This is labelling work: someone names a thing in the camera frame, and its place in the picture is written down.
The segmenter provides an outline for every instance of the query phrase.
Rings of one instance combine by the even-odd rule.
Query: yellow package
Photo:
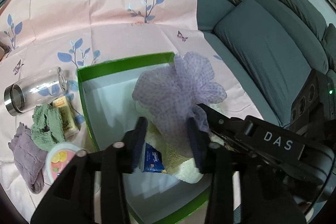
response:
[[[66,138],[75,135],[79,132],[78,126],[75,122],[74,115],[71,111],[70,104],[66,96],[56,99],[52,103],[53,107],[60,108],[63,120],[63,132]]]

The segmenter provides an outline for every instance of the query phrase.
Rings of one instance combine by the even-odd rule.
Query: lemon slice image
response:
[[[56,153],[56,154],[52,157],[51,162],[52,162],[52,163],[57,163],[57,162],[59,162],[59,153]]]
[[[58,155],[59,155],[60,162],[65,162],[67,160],[68,153],[66,151],[61,151],[58,153]]]

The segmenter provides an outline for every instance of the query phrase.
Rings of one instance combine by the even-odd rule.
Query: purple towel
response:
[[[38,194],[44,187],[42,167],[47,151],[39,149],[31,138],[31,131],[23,123],[19,124],[13,140],[8,143],[14,155],[14,163],[28,188]]]

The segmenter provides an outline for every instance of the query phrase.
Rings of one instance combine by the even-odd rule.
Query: metal lid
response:
[[[23,109],[25,105],[25,99],[22,90],[18,85],[13,84],[5,89],[4,100],[9,114],[15,117],[16,115],[23,113],[21,109]]]

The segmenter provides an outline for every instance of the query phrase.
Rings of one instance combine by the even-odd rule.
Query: gray sofa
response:
[[[322,46],[335,27],[308,0],[198,0],[197,9],[199,30],[266,121],[289,124],[312,68],[336,79]]]

